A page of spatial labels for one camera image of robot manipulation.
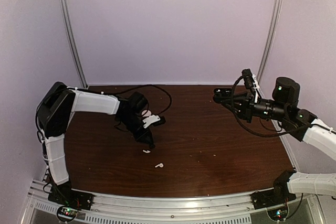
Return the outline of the white round charging case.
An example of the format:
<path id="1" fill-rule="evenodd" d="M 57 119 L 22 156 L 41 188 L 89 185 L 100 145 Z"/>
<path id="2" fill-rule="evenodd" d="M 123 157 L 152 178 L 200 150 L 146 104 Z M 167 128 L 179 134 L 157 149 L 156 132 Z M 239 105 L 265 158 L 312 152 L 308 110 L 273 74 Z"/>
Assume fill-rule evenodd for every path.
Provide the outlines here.
<path id="1" fill-rule="evenodd" d="M 142 117 L 148 117 L 148 116 L 151 116 L 151 115 L 152 115 L 152 112 L 150 110 L 143 110 L 142 113 L 141 113 Z"/>

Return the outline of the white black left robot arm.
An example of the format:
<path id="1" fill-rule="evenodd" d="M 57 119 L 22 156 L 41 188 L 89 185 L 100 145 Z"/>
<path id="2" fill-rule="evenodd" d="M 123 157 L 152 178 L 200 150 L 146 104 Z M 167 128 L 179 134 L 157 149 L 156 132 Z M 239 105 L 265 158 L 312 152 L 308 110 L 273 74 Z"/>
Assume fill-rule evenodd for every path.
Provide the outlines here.
<path id="1" fill-rule="evenodd" d="M 161 120 L 159 115 L 145 111 L 146 97 L 135 92 L 125 98 L 106 93 L 70 87 L 55 82 L 37 107 L 36 124 L 42 137 L 45 161 L 52 180 L 59 185 L 54 194 L 64 205 L 71 205 L 75 192 L 63 185 L 70 181 L 65 156 L 66 133 L 77 113 L 105 114 L 116 117 L 135 140 L 154 148 L 150 126 Z"/>

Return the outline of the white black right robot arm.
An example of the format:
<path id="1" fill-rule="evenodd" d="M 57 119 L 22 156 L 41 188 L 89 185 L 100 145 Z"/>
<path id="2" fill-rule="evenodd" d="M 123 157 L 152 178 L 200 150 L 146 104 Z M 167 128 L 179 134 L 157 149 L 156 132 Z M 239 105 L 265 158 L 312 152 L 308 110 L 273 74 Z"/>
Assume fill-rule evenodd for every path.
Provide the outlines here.
<path id="1" fill-rule="evenodd" d="M 286 77 L 278 77 L 272 99 L 261 97 L 257 77 L 245 69 L 232 88 L 214 90 L 213 100 L 229 110 L 238 124 L 254 136 L 271 138 L 291 135 L 335 159 L 335 129 L 327 126 L 312 112 L 298 108 L 300 85 Z M 277 121 L 280 130 L 263 134 L 243 123 L 253 118 Z M 269 192 L 272 203 L 279 204 L 289 194 L 316 194 L 335 198 L 335 174 L 283 172 Z"/>

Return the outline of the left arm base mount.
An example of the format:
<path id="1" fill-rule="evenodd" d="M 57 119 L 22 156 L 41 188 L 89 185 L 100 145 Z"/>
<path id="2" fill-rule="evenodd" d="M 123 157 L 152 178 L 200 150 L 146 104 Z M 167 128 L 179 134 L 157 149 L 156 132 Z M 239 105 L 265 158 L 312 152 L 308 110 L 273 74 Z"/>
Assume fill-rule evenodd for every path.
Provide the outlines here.
<path id="1" fill-rule="evenodd" d="M 70 196 L 62 196 L 60 192 L 52 191 L 48 200 L 59 204 L 56 217 L 61 222 L 74 221 L 82 210 L 90 210 L 93 194 L 72 190 Z"/>

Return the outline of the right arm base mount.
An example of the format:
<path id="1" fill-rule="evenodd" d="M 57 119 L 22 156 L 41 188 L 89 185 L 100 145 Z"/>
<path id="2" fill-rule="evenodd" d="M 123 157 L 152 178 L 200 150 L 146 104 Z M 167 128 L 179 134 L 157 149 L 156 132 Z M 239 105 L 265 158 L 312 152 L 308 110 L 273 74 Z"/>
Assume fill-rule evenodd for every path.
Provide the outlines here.
<path id="1" fill-rule="evenodd" d="M 254 209 L 266 209 L 267 216 L 275 222 L 285 221 L 289 217 L 289 202 L 295 200 L 295 194 L 277 195 L 274 189 L 255 191 L 251 194 Z"/>

